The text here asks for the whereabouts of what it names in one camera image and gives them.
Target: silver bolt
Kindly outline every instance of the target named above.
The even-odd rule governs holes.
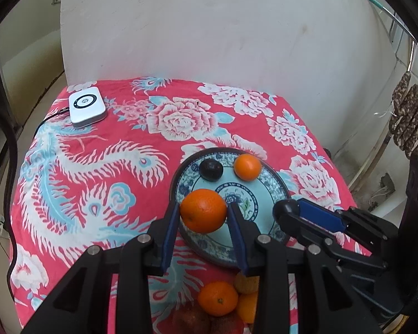
[[[87,249],[87,254],[94,256],[96,255],[99,251],[101,251],[101,248],[98,245],[93,245],[88,247]]]
[[[137,240],[138,240],[140,243],[142,243],[142,244],[146,244],[146,243],[147,243],[147,242],[149,242],[151,239],[152,239],[152,238],[151,238],[151,237],[150,237],[150,235],[149,235],[149,234],[147,234],[147,233],[140,234],[140,235],[137,237]]]
[[[257,241],[261,244],[268,244],[271,242],[271,238],[268,235],[258,235]]]
[[[313,255],[317,255],[320,253],[320,247],[315,244],[311,244],[308,246],[308,251],[310,251]]]

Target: white electronic device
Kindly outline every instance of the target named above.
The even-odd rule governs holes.
[[[74,128],[82,128],[107,116],[104,101],[97,87],[71,94],[68,98],[70,118]]]

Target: tablecloth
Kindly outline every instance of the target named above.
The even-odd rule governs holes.
[[[121,246],[161,218],[174,172],[202,149],[227,146],[256,155],[279,173],[293,198],[306,197],[330,210],[354,205],[339,172],[282,97],[143,77],[68,86],[48,115],[67,107],[70,93],[90,86],[99,88],[107,117],[81,129],[72,127],[68,114],[50,119],[21,166],[11,209],[17,241],[11,286],[23,326],[87,247]],[[363,253],[349,237],[336,236],[347,249]],[[149,278],[154,332],[171,333],[174,310],[195,299],[205,283],[232,282],[234,275],[197,256],[178,235],[167,274]],[[295,333],[297,296],[294,277],[289,280]],[[115,276],[109,334],[116,287]]]

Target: ceramic plate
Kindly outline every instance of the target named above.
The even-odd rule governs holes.
[[[209,148],[193,154],[176,171],[170,188],[170,198],[181,203],[187,194],[199,188],[214,190],[226,203],[237,202],[243,217],[255,222],[261,233],[286,243],[289,237],[281,231],[272,217],[274,203],[291,197],[285,183],[264,162],[257,179],[251,182],[239,179],[234,173],[233,165],[235,158],[243,153],[233,148]],[[223,176],[216,182],[206,181],[199,174],[199,165],[207,158],[216,159],[223,165]],[[180,222],[179,231],[186,244],[197,254],[218,265],[237,266],[226,223],[217,231],[202,235],[191,231]]]

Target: tangerine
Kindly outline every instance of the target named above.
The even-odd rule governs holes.
[[[252,154],[241,154],[234,161],[234,172],[243,181],[253,181],[262,171],[262,163]]]
[[[198,294],[198,303],[203,310],[214,317],[221,317],[234,311],[239,295],[226,281],[206,284]]]
[[[217,192],[200,188],[183,199],[179,212],[183,223],[190,230],[207,234],[223,225],[227,207],[224,199]]]
[[[241,294],[235,311],[245,323],[254,324],[255,311],[257,310],[257,297],[259,292]]]

